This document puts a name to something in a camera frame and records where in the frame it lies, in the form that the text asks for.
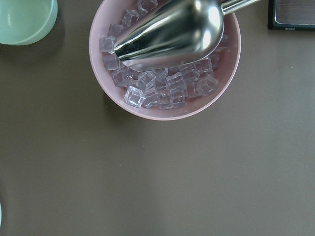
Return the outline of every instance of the stainless steel scoop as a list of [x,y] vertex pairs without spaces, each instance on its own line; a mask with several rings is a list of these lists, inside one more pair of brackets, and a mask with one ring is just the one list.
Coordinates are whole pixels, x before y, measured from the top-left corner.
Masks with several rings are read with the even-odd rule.
[[117,38],[115,53],[136,71],[191,63],[219,44],[223,17],[258,0],[168,0]]

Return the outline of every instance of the silver scoop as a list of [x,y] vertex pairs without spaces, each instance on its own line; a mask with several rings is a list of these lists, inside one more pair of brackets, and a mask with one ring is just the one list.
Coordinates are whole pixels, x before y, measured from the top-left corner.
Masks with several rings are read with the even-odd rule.
[[115,53],[136,71],[198,61],[219,44],[223,17],[258,0],[168,0],[117,38]]

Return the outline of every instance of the green bowl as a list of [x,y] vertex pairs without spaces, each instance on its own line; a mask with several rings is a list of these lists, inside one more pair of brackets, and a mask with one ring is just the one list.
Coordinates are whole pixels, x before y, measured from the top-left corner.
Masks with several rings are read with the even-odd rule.
[[57,0],[0,0],[0,43],[27,45],[45,37],[55,24]]

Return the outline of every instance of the plastic bowl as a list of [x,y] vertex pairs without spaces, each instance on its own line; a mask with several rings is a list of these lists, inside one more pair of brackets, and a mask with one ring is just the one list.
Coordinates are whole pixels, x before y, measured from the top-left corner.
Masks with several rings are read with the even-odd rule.
[[0,43],[27,45],[45,37],[55,24],[57,0],[1,0]]
[[228,49],[220,55],[220,67],[215,71],[219,85],[215,93],[188,101],[178,109],[159,110],[158,108],[135,108],[125,103],[126,88],[114,86],[110,74],[105,70],[99,50],[99,38],[108,33],[110,24],[119,24],[126,9],[133,9],[137,0],[104,0],[100,5],[90,32],[89,50],[94,74],[105,93],[120,107],[137,116],[154,120],[175,120],[201,112],[213,104],[226,90],[235,74],[241,51],[241,34],[235,14],[225,16],[225,32],[228,34]]

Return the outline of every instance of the bowl rim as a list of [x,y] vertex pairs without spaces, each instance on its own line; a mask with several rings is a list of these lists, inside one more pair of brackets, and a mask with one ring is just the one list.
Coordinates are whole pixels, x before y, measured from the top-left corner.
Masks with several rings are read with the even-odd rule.
[[58,12],[58,3],[57,3],[57,0],[50,0],[50,10],[49,10],[49,13],[47,15],[47,19],[45,20],[45,22],[42,24],[42,26],[35,32],[33,33],[31,36],[27,37],[27,38],[24,38],[22,40],[18,40],[18,41],[13,41],[13,42],[1,42],[2,44],[7,44],[7,45],[28,45],[28,44],[32,44],[32,43],[35,43],[39,40],[41,40],[44,36],[46,36],[46,34],[42,37],[42,38],[39,38],[39,39],[36,39],[36,37],[44,31],[46,25],[50,22],[51,19],[55,18],[54,19],[54,22],[51,26],[51,28],[48,30],[48,32],[52,29],[52,27],[54,26],[55,24],[55,21],[57,19],[57,12]]
[[102,6],[107,2],[108,0],[104,0],[101,5],[99,6],[99,8],[97,9],[96,13],[95,13],[95,16],[94,16],[94,19],[93,19],[93,22],[92,22],[92,25],[91,25],[91,30],[90,30],[90,36],[89,36],[89,55],[90,55],[90,63],[91,63],[91,66],[92,66],[92,69],[93,69],[93,72],[94,72],[94,75],[99,83],[99,85],[101,86],[101,88],[103,89],[103,91],[107,94],[107,96],[109,96],[109,98],[114,101],[118,106],[120,106],[121,108],[123,108],[124,110],[138,116],[138,117],[141,117],[141,118],[146,118],[146,119],[151,119],[151,120],[178,120],[178,119],[183,119],[183,118],[187,118],[187,117],[191,117],[203,110],[205,110],[206,108],[208,108],[209,106],[211,106],[215,101],[217,101],[219,99],[219,97],[221,97],[221,95],[225,92],[225,90],[227,89],[227,87],[230,85],[235,73],[236,73],[236,70],[237,70],[237,67],[238,67],[238,64],[239,64],[239,60],[240,60],[240,56],[241,56],[241,44],[242,44],[242,41],[241,41],[241,31],[240,31],[240,27],[239,27],[239,24],[238,24],[238,20],[236,18],[236,15],[235,13],[231,13],[231,17],[233,18],[233,21],[236,25],[236,31],[237,31],[237,38],[238,38],[238,48],[237,48],[237,57],[236,57],[236,61],[235,61],[235,65],[234,65],[234,68],[233,68],[233,71],[231,73],[231,76],[229,78],[229,80],[227,81],[227,83],[225,84],[225,86],[223,87],[223,89],[210,101],[208,102],[206,105],[202,106],[201,108],[193,111],[193,112],[190,112],[190,113],[187,113],[187,114],[184,114],[184,115],[181,115],[181,116],[174,116],[174,117],[165,117],[165,118],[162,118],[162,117],[153,117],[153,116],[148,116],[146,114],[140,114],[140,113],[137,113],[135,110],[133,110],[132,108],[129,108],[127,106],[123,106],[121,105],[119,102],[116,101],[116,99],[107,91],[107,89],[103,86],[103,84],[101,83],[101,80],[97,74],[97,71],[96,71],[96,67],[95,67],[95,63],[94,63],[94,58],[93,58],[93,51],[92,51],[92,36],[93,36],[93,32],[94,30],[96,29],[95,27],[95,24],[96,24],[96,18],[97,18],[97,15],[99,14],[99,11],[102,9]]

